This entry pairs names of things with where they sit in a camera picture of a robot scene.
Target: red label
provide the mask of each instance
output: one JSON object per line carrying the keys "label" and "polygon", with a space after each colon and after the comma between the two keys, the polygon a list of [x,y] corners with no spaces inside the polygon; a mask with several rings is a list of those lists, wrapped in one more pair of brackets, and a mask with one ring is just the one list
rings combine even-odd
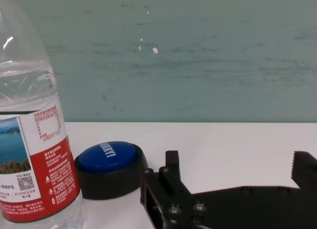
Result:
{"label": "red label", "polygon": [[[4,146],[15,150],[1,152]],[[44,111],[0,120],[4,218],[12,222],[46,218],[67,207],[79,192],[58,98]]]}

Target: teal wall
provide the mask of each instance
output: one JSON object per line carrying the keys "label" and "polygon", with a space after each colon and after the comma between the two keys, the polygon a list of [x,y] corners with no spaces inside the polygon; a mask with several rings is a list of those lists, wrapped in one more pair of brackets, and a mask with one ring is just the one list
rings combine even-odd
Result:
{"label": "teal wall", "polygon": [[317,121],[317,0],[16,2],[68,121]]}

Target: table surface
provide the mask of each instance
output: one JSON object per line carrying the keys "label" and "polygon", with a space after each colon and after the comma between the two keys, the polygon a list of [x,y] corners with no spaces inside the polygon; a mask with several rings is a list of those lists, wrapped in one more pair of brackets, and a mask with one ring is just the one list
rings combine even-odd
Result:
{"label": "table surface", "polygon": [[[73,156],[95,144],[140,146],[155,171],[165,151],[178,150],[181,177],[192,193],[242,185],[294,186],[294,151],[317,157],[315,123],[66,123]],[[84,200],[89,229],[150,229],[140,190],[105,201]]]}

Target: bolt head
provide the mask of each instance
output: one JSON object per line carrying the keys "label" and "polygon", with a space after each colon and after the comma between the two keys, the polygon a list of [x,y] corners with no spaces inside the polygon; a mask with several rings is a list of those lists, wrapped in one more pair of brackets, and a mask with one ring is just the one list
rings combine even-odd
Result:
{"label": "bolt head", "polygon": [[180,208],[180,206],[177,204],[172,204],[172,206],[168,209],[168,213],[176,215],[176,214],[181,214],[182,213],[182,209]]}
{"label": "bolt head", "polygon": [[153,169],[151,169],[151,168],[146,168],[146,169],[143,170],[143,173],[145,173],[145,174],[151,174],[151,173],[153,173]]}
{"label": "bolt head", "polygon": [[169,172],[169,168],[167,168],[167,167],[162,167],[162,168],[161,168],[161,171],[164,172],[164,173],[167,173],[167,172]]}
{"label": "bolt head", "polygon": [[194,205],[194,210],[197,211],[197,212],[204,212],[207,210],[207,207],[204,203],[201,203],[201,202],[197,202],[195,205]]}

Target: water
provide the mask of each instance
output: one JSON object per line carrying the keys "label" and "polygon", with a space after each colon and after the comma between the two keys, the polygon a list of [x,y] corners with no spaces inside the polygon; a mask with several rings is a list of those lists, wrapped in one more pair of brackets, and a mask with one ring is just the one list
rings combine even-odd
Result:
{"label": "water", "polygon": [[[52,67],[43,61],[11,62],[0,64],[0,112],[37,111],[45,109],[57,96]],[[0,164],[14,160],[24,161],[26,151],[21,134],[15,129],[17,122],[9,115],[0,124]],[[82,195],[64,210],[46,219],[32,223],[11,223],[0,216],[0,228],[5,229],[83,229],[85,228]]]}
{"label": "water", "polygon": [[49,63],[0,64],[0,112],[36,111],[56,95],[56,79]]}
{"label": "water", "polygon": [[85,211],[81,193],[68,207],[46,219],[32,223],[11,223],[0,215],[3,229],[85,229]]}

